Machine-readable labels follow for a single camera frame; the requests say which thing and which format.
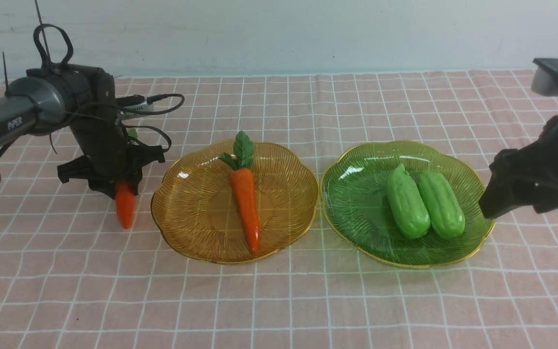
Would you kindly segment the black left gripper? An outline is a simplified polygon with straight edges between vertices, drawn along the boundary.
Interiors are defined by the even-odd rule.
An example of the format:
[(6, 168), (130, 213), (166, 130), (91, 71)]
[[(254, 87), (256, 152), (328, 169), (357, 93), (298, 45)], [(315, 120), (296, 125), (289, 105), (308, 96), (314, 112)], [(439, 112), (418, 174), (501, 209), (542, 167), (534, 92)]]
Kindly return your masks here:
[(114, 199), (114, 185), (120, 179), (128, 179), (130, 188), (138, 195), (142, 180), (142, 169), (153, 163), (164, 163), (166, 150), (159, 145), (146, 145), (129, 135), (130, 128), (122, 119), (140, 117), (140, 112), (151, 112), (153, 103), (165, 95), (144, 97), (133, 95), (117, 98), (117, 106), (126, 108), (104, 108), (106, 115), (95, 118), (76, 117), (71, 131), (78, 143), (82, 156), (58, 165), (57, 175), (62, 183), (71, 179), (87, 181), (90, 190)]

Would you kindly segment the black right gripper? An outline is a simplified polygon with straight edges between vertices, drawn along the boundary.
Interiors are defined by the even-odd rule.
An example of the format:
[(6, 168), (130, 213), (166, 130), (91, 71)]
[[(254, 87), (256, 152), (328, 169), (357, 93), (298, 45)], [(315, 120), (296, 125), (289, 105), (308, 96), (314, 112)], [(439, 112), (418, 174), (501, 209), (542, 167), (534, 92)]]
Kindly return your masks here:
[(558, 115), (535, 142), (498, 152), (490, 171), (479, 199), (484, 217), (495, 219), (521, 207), (532, 207), (538, 214), (558, 209)]

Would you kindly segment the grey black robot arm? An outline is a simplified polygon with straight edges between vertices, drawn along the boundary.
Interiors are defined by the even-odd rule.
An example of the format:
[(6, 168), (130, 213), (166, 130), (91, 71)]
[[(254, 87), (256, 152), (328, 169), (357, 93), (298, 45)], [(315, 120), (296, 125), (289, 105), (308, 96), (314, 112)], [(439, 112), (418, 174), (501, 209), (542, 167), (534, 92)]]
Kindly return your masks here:
[[(128, 136), (124, 120), (162, 115), (175, 108), (151, 109), (154, 102), (182, 94), (117, 98), (113, 75), (93, 66), (71, 64), (74, 48), (60, 29), (67, 52), (59, 63), (51, 61), (40, 42), (44, 29), (34, 29), (33, 41), (41, 57), (39, 68), (6, 85), (0, 97), (0, 157), (24, 135), (47, 136), (71, 128), (83, 154), (57, 168), (61, 182), (86, 180), (89, 188), (115, 198), (116, 184), (138, 193), (142, 168), (164, 162), (165, 148), (137, 145)], [(558, 97), (558, 58), (534, 58), (537, 69), (531, 90)], [(519, 207), (538, 214), (558, 209), (558, 115), (545, 124), (538, 139), (521, 149), (504, 149), (489, 166), (492, 177), (479, 205), (487, 218), (503, 216)]]

